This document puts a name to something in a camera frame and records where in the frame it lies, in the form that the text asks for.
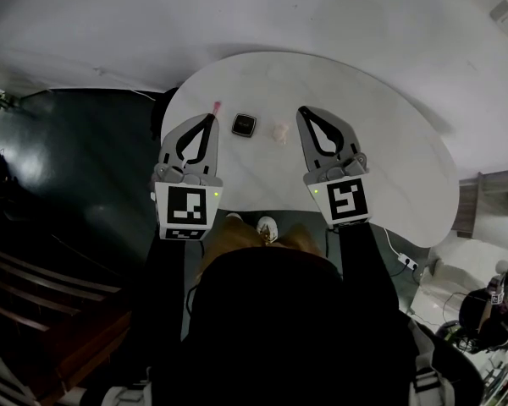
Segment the wooden shelf unit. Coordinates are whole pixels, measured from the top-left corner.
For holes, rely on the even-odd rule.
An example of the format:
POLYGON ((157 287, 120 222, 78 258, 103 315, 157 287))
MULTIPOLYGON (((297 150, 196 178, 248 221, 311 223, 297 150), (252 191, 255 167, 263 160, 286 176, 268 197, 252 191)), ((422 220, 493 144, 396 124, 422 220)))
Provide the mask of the wooden shelf unit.
POLYGON ((460 238, 508 249, 508 170, 480 173, 460 182, 451 230, 460 238))

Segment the dark wooden staircase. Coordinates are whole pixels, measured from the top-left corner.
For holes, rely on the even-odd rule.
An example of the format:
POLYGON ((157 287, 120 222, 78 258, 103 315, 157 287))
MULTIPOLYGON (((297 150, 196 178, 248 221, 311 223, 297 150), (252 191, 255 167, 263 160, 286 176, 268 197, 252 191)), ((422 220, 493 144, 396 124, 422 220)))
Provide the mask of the dark wooden staircase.
POLYGON ((44 232, 0 213, 0 406, 74 396, 124 341, 120 279, 44 232))

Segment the white curved table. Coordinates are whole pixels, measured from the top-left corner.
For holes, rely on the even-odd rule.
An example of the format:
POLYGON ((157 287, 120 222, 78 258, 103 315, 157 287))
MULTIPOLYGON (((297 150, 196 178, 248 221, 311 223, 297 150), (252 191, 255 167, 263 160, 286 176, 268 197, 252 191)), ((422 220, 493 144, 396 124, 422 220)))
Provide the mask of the white curved table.
POLYGON ((217 116, 218 169, 226 211, 315 211, 296 125, 301 106, 319 107, 354 129, 367 157, 373 224, 418 247, 440 243, 459 203, 456 165, 439 134, 400 93, 369 74, 325 58, 252 52, 200 69, 174 94, 163 118, 169 132, 188 118, 217 116), (238 113, 257 119, 251 138, 231 131, 238 113), (288 123, 287 143, 272 139, 288 123))

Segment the person's left leg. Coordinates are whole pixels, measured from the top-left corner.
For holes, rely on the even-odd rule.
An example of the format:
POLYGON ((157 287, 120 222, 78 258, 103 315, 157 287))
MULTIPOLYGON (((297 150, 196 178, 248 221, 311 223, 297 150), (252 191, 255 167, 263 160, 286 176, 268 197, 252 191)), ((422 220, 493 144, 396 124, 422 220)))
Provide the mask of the person's left leg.
POLYGON ((225 218, 205 249, 201 269, 206 269, 221 255, 235 250, 257 247, 261 244, 261 236, 253 226, 246 224, 244 221, 232 222, 227 221, 225 218))

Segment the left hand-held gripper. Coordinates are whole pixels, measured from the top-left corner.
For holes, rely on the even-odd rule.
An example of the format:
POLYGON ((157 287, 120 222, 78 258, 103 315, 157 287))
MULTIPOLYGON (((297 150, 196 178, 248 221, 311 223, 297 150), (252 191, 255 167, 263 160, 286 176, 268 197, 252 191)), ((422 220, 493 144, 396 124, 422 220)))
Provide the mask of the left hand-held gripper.
POLYGON ((164 137, 152 175, 160 239, 200 241, 211 230, 224 191, 223 180, 215 176, 218 133, 218 120, 206 113, 185 120, 164 137), (196 156, 186 159, 185 149, 199 134, 196 156))

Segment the small black square device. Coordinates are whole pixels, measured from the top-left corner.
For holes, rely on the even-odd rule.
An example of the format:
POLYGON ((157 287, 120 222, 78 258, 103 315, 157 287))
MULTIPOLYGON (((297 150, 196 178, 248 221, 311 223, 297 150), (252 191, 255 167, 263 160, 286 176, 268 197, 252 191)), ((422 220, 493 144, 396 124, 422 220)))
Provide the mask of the small black square device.
POLYGON ((251 138, 257 125, 257 119, 247 114, 238 113, 232 123, 231 131, 241 137, 251 138))

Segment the person's right leg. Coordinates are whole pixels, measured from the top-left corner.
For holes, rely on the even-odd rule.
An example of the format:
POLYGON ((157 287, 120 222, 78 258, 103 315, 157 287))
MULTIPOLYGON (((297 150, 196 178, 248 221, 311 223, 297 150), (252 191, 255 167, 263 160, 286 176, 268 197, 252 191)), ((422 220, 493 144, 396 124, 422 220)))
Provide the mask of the person's right leg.
POLYGON ((320 250, 312 234, 303 224, 299 223, 293 225, 283 236, 278 237, 272 242, 271 245, 323 257, 323 252, 320 250))

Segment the person's left forearm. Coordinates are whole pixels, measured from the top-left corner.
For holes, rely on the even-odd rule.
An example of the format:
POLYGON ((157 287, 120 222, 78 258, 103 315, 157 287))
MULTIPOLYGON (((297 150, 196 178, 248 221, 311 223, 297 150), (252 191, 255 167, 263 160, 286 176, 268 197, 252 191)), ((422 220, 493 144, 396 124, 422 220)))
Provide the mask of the person's left forearm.
POLYGON ((185 298, 185 243, 153 238, 145 264, 146 290, 166 318, 181 318, 185 298))

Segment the person's right forearm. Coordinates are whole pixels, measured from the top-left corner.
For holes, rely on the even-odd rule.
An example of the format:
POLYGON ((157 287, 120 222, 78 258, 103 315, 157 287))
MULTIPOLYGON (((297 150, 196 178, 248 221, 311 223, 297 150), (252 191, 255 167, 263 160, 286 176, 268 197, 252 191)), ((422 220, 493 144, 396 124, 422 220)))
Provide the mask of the person's right forearm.
POLYGON ((345 296, 356 311, 386 316, 399 309, 395 286, 368 222, 339 228, 345 296))

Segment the person's white right shoe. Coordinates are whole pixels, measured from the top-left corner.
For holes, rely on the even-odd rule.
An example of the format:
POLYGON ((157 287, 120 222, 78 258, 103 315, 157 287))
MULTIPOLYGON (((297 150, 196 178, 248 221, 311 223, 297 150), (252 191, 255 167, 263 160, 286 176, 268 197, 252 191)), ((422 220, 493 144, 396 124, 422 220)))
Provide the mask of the person's white right shoe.
POLYGON ((279 236, 278 225, 276 221, 269 216, 259 218, 257 222, 257 232, 262 237, 265 244, 271 244, 279 236))

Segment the person's black-clothed torso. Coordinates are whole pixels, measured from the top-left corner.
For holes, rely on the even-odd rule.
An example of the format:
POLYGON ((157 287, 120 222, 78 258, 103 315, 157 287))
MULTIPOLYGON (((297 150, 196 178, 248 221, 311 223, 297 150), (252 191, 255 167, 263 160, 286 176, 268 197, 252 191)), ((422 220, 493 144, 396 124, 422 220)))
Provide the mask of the person's black-clothed torso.
POLYGON ((130 332, 80 406, 122 406, 143 378, 150 406, 412 406, 409 318, 356 311, 343 272, 316 255, 250 248, 202 273, 189 331, 135 290, 130 332))

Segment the person's leg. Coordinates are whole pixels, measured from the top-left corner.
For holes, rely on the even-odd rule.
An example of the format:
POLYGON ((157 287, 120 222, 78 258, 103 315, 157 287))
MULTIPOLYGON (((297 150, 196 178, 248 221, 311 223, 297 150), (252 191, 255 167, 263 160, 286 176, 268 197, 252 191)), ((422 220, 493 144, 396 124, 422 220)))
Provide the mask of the person's leg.
POLYGON ((283 236, 278 237, 272 242, 271 245, 323 257, 323 252, 320 250, 312 234, 303 224, 299 223, 293 225, 283 236))
POLYGON ((232 222, 227 221, 225 218, 205 249, 201 269, 206 269, 221 255, 235 250, 257 247, 261 244, 261 236, 253 226, 246 224, 244 221, 232 222))

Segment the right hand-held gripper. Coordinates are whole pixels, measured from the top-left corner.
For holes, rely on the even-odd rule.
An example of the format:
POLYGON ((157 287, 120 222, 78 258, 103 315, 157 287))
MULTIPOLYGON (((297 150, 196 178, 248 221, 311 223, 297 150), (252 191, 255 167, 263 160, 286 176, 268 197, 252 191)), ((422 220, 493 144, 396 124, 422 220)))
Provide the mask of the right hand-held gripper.
POLYGON ((354 129, 332 112, 312 106, 299 107, 296 122, 309 170, 303 182, 328 227, 368 222, 367 157, 359 153, 354 129))

